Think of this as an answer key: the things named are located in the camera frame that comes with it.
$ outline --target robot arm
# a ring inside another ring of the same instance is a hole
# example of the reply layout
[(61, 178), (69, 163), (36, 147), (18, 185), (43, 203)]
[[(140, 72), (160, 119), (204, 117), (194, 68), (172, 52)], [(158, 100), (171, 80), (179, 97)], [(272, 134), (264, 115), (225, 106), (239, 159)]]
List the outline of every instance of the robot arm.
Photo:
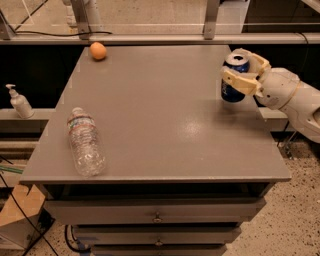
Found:
[(243, 49), (234, 52), (248, 57), (249, 72), (222, 67), (222, 79), (245, 95), (255, 95), (262, 105), (282, 111), (297, 131), (320, 143), (320, 91), (285, 68), (271, 68), (259, 55)]

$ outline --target soda can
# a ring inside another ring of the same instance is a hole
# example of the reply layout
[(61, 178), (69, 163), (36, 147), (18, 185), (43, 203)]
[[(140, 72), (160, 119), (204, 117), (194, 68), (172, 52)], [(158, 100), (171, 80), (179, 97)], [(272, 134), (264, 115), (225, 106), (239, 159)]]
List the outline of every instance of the soda can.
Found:
[[(247, 56), (239, 53), (230, 53), (225, 58), (223, 66), (227, 66), (240, 73), (246, 73), (249, 71), (250, 63)], [(222, 80), (221, 97), (228, 102), (239, 102), (244, 99), (245, 95)]]

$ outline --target pump bottle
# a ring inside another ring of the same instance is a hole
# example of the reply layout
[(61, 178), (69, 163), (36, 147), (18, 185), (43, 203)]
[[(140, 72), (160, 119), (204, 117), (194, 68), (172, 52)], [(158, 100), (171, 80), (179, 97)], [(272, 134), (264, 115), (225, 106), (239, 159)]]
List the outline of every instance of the pump bottle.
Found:
[(12, 89), (15, 87), (14, 84), (7, 84), (6, 87), (9, 89), (11, 96), (11, 105), (17, 111), (19, 116), (23, 119), (30, 118), (34, 114), (34, 110), (30, 106), (26, 97), (20, 95), (16, 90)]

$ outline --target can lid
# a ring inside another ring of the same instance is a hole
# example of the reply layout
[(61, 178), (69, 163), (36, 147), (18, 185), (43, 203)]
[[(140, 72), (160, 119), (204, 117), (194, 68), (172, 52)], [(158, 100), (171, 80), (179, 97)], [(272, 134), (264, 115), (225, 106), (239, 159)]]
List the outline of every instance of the can lid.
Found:
[(82, 111), (83, 111), (83, 109), (80, 108), (80, 107), (76, 107), (76, 108), (72, 109), (72, 113), (74, 113), (74, 112), (82, 112)]
[(239, 53), (230, 53), (225, 61), (229, 64), (229, 65), (233, 65), (233, 66), (241, 66), (246, 64), (249, 59), (246, 55), (243, 54), (239, 54)]

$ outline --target plastic water bottle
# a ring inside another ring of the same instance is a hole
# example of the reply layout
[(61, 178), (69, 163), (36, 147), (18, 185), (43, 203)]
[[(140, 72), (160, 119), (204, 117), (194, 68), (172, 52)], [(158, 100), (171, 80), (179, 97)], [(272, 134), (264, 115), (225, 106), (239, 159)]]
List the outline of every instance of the plastic water bottle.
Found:
[(100, 174), (106, 167), (106, 157), (93, 118), (82, 108), (74, 108), (68, 127), (77, 171), (85, 177)]

